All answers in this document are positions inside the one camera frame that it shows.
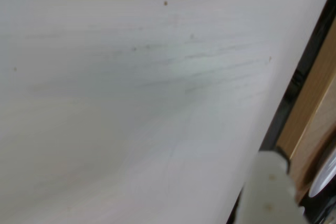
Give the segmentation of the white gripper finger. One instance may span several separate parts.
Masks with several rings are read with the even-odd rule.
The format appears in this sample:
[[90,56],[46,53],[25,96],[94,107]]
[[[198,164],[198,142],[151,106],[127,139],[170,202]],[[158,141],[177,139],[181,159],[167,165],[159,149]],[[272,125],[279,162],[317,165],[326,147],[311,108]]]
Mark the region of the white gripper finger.
[[295,201],[290,163],[280,151],[260,151],[240,193],[236,223],[306,223]]

